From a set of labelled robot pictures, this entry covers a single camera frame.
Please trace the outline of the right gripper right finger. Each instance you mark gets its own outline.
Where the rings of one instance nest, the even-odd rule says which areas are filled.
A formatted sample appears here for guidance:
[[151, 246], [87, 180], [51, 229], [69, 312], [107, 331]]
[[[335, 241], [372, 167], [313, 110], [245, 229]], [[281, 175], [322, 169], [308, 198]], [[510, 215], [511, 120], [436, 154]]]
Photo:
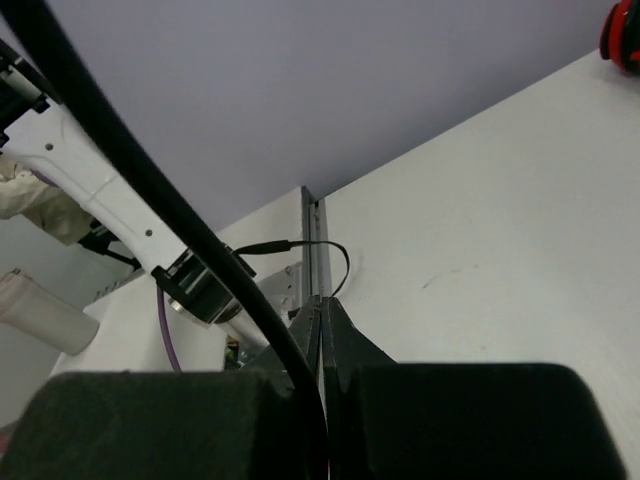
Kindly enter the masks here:
[[362, 367], [395, 361], [369, 340], [335, 297], [321, 304], [322, 366], [328, 426], [329, 477], [348, 479], [363, 463], [362, 414], [355, 380]]

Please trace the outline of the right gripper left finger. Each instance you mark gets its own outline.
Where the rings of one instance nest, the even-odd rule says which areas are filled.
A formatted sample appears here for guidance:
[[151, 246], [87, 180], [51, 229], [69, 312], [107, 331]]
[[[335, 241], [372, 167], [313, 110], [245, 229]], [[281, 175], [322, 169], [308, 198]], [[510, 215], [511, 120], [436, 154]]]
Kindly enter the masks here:
[[[310, 296], [297, 310], [288, 332], [304, 357], [314, 386], [318, 384], [320, 356], [321, 297]], [[249, 363], [252, 390], [293, 390], [294, 384], [272, 346], [266, 347]]]

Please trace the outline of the black headset with cable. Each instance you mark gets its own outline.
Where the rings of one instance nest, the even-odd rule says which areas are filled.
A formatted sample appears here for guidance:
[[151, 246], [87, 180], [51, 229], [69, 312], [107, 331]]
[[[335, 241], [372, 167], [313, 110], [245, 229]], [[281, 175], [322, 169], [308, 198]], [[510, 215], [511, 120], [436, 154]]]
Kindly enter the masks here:
[[115, 170], [239, 301], [286, 368], [304, 418], [311, 476], [328, 476], [324, 411], [314, 374], [254, 281], [140, 146], [43, 1], [4, 1], [1, 14], [63, 103]]

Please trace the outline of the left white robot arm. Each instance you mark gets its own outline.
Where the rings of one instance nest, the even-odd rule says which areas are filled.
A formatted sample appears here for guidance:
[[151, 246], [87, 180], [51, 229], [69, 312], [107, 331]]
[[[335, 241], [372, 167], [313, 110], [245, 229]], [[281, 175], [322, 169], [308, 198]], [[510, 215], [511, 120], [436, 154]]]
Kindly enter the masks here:
[[252, 346], [267, 346], [239, 302], [116, 172], [48, 81], [8, 44], [1, 46], [1, 152], [114, 234], [175, 310]]

